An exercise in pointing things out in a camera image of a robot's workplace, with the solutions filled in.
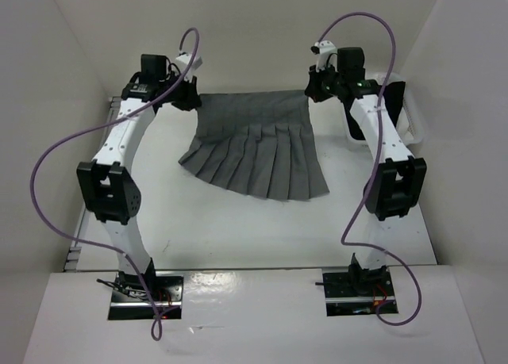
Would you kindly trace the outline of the grey pleated skirt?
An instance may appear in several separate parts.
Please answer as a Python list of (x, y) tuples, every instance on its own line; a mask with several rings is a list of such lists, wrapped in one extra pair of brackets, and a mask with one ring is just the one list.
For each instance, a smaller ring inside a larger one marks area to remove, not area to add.
[(309, 100), (300, 90), (203, 94), (179, 164), (242, 195), (308, 201), (329, 193), (318, 162)]

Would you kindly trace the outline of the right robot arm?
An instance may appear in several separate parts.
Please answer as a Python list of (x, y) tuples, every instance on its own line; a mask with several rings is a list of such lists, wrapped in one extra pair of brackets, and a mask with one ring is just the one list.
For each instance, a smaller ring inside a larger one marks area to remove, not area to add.
[(419, 210), (427, 165), (412, 153), (399, 127), (405, 105), (402, 80), (393, 79), (390, 72), (368, 75), (360, 47), (338, 48), (323, 40), (311, 51), (317, 61), (309, 69), (306, 96), (316, 103), (337, 99), (344, 107), (348, 138), (363, 143), (373, 158), (353, 216), (354, 221), (365, 220), (364, 236), (350, 236), (353, 227), (347, 225), (341, 243), (352, 251), (348, 268), (325, 274), (319, 284), (332, 295), (365, 297), (388, 287), (390, 264), (424, 261), (425, 253), (409, 249), (421, 246), (416, 233), (423, 222), (412, 212)]

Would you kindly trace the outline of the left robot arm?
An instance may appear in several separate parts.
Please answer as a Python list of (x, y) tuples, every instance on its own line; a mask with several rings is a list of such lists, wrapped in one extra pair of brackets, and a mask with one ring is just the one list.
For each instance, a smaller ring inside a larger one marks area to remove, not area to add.
[(77, 177), (88, 211), (107, 231), (117, 248), (116, 285), (140, 300), (154, 297), (158, 281), (152, 258), (144, 248), (137, 223), (141, 192), (131, 176), (140, 142), (158, 109), (170, 103), (181, 110), (201, 104), (195, 72), (199, 56), (180, 52), (174, 62), (162, 55), (143, 54), (140, 71), (121, 92), (116, 124), (90, 162), (81, 162)]

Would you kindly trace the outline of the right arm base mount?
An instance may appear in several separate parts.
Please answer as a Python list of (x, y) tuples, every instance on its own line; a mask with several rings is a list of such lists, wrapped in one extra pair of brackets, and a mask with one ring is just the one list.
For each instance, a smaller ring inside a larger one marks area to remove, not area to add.
[(322, 279), (315, 282), (324, 290), (325, 310), (328, 317), (375, 315), (381, 305), (381, 314), (398, 314), (394, 286), (390, 272), (355, 288), (348, 271), (323, 270)]

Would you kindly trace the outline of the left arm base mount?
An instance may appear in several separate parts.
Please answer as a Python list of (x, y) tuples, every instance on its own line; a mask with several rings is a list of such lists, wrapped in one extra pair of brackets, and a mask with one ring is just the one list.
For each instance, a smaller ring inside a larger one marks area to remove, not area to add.
[[(151, 320), (154, 312), (141, 284), (122, 285), (117, 276), (114, 281), (97, 279), (97, 283), (111, 289), (108, 320)], [(163, 320), (179, 320), (182, 315), (183, 276), (157, 276), (153, 282), (152, 299)]]

